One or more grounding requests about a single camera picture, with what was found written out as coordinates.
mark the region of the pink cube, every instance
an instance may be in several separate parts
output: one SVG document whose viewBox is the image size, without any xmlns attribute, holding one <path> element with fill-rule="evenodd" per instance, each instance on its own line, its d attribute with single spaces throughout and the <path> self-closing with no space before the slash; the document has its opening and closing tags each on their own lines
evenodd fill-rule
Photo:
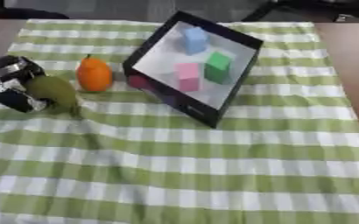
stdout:
<svg viewBox="0 0 359 224">
<path fill-rule="evenodd" d="M 199 90 L 199 64 L 182 63 L 177 64 L 177 78 L 179 80 L 179 90 L 191 92 Z"/>
</svg>

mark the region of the green cube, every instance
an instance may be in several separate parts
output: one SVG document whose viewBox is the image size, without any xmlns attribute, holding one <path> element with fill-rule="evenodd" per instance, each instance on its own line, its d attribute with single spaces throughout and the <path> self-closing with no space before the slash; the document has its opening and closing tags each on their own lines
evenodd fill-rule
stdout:
<svg viewBox="0 0 359 224">
<path fill-rule="evenodd" d="M 206 63 L 204 77 L 209 81 L 223 84 L 229 76 L 230 64 L 231 58 L 219 52 L 214 52 Z"/>
</svg>

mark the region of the blue cube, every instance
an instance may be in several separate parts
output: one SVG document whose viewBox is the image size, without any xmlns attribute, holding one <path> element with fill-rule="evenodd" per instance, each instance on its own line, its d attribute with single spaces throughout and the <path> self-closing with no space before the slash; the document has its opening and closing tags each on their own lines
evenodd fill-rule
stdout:
<svg viewBox="0 0 359 224">
<path fill-rule="evenodd" d="M 202 53 L 207 49 L 208 36 L 200 27 L 186 29 L 183 34 L 187 54 Z"/>
</svg>

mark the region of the black object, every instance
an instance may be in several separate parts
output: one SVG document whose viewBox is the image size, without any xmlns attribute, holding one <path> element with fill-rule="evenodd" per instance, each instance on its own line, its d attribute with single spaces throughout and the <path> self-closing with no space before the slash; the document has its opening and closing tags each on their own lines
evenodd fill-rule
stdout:
<svg viewBox="0 0 359 224">
<path fill-rule="evenodd" d="M 35 62 L 32 62 L 26 57 L 16 57 L 11 55 L 0 57 L 0 69 L 7 66 L 15 65 L 21 60 L 25 62 L 25 67 L 22 70 L 16 72 L 8 72 L 0 75 L 1 83 L 17 79 L 20 84 L 24 85 L 28 80 L 36 76 L 46 75 L 44 69 L 41 66 L 37 65 Z"/>
<path fill-rule="evenodd" d="M 4 0 L 0 0 L 0 19 L 30 19 L 30 18 L 45 18 L 45 19 L 69 19 L 68 16 L 45 10 L 21 9 L 21 8 L 6 8 Z"/>
<path fill-rule="evenodd" d="M 271 11 L 281 7 L 307 11 L 327 11 L 333 21 L 336 21 L 340 15 L 359 17 L 359 0 L 268 0 L 242 21 L 258 21 Z"/>
<path fill-rule="evenodd" d="M 35 99 L 15 88 L 9 88 L 0 93 L 1 104 L 23 113 L 28 113 L 34 110 L 30 101 L 35 101 Z"/>
<path fill-rule="evenodd" d="M 251 60 L 246 69 L 241 74 L 239 80 L 231 89 L 229 96 L 219 109 L 213 108 L 206 103 L 198 101 L 193 97 L 180 92 L 179 90 L 167 86 L 151 76 L 139 72 L 134 66 L 141 60 L 153 47 L 157 44 L 178 22 L 183 22 L 193 26 L 198 26 L 206 32 L 210 32 L 226 39 L 232 40 L 240 45 L 247 46 L 255 50 L 252 54 Z M 258 52 L 263 44 L 263 41 L 251 36 L 245 35 L 238 31 L 233 31 L 227 27 L 207 21 L 205 19 L 195 17 L 188 13 L 179 11 L 172 16 L 165 24 L 159 27 L 155 33 L 148 38 L 124 63 L 123 70 L 127 81 L 132 84 L 132 79 L 137 78 L 148 84 L 149 88 L 139 88 L 147 93 L 157 96 L 162 102 L 178 109 L 179 111 L 195 118 L 196 120 L 205 123 L 206 125 L 215 128 L 223 114 L 226 112 L 229 104 L 238 92 L 239 87 L 243 84 L 244 79 L 248 76 L 250 69 L 256 62 Z"/>
<path fill-rule="evenodd" d="M 46 75 L 43 68 L 25 57 L 10 55 L 1 57 L 0 103 L 24 113 L 41 110 L 48 106 L 49 101 L 36 100 L 17 89 L 16 85 L 23 87 L 27 81 L 41 75 Z"/>
</svg>

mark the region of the table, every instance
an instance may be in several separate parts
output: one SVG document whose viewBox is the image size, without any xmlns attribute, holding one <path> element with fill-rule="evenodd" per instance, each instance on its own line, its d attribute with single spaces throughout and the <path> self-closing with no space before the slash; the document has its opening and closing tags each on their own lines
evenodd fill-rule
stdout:
<svg viewBox="0 0 359 224">
<path fill-rule="evenodd" d="M 359 24 L 317 24 L 316 27 L 359 118 Z"/>
<path fill-rule="evenodd" d="M 0 56 L 24 24 L 22 20 L 0 20 Z M 317 24 L 316 28 L 359 118 L 359 24 Z"/>
</svg>

